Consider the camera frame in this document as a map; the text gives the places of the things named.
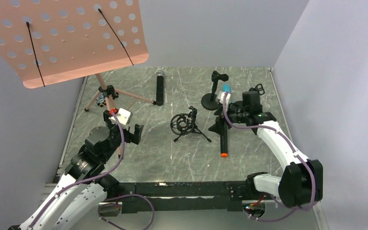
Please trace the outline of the black round-base mic stand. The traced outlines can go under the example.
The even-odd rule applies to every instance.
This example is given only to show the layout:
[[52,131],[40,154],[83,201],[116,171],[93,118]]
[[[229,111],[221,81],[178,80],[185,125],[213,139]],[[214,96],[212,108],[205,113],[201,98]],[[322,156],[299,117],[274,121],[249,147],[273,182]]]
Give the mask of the black round-base mic stand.
[[216,91],[218,88],[218,82],[219,81],[226,82],[228,79],[229,79],[229,76],[227,74],[220,74],[216,70],[212,72],[211,81],[213,82],[213,84],[211,87],[211,92],[206,93],[201,99],[201,105],[205,109],[209,111],[214,111],[220,107],[219,103],[216,101],[216,97],[217,97]]

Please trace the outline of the black shock mount tripod stand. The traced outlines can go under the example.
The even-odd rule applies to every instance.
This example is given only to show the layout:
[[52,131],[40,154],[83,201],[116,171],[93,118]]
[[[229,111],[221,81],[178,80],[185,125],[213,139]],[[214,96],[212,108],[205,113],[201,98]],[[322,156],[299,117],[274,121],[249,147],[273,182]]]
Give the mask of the black shock mount tripod stand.
[[191,133],[200,134],[204,136],[208,142],[212,142],[196,125],[197,109],[193,106],[188,107],[188,109],[188,113],[176,114],[170,120],[170,129],[177,135],[173,142]]

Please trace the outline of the black microphone silver grille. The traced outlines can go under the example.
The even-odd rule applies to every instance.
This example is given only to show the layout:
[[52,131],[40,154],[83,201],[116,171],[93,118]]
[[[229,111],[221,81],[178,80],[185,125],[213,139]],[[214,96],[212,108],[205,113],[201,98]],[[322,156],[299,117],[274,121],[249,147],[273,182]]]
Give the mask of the black microphone silver grille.
[[164,104],[164,77],[163,70],[156,72],[156,105],[162,106]]

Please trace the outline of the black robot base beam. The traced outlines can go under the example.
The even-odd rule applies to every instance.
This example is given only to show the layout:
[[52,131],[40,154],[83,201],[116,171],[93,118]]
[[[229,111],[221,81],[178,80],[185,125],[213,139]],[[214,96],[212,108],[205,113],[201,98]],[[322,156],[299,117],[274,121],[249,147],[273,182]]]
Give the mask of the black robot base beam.
[[265,194],[253,189],[250,178],[212,182],[129,182],[110,188],[101,203],[117,205],[123,214],[144,211],[243,211],[260,204]]

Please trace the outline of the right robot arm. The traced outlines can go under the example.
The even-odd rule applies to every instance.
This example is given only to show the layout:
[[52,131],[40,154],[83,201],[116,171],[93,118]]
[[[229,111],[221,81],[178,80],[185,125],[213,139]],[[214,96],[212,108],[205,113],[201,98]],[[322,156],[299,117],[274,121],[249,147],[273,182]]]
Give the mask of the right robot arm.
[[243,92],[242,100],[235,103],[230,96],[230,92],[219,92],[217,119],[209,130],[222,137],[232,127],[251,130],[268,146],[283,170],[281,176],[267,172],[248,175],[246,191],[278,197],[288,208],[308,209],[321,201],[322,164],[302,153],[283,132],[274,115],[263,111],[259,92]]

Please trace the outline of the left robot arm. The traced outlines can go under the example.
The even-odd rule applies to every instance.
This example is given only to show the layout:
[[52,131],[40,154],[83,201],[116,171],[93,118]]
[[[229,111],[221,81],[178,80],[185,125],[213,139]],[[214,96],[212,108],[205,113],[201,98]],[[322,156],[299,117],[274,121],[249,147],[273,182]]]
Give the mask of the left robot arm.
[[139,144],[143,126],[134,133],[125,129],[132,117],[126,109],[103,113],[106,126],[93,128],[65,168],[56,187],[40,207],[11,230],[69,230],[108,195],[116,194],[119,182],[110,174],[124,158],[127,143]]

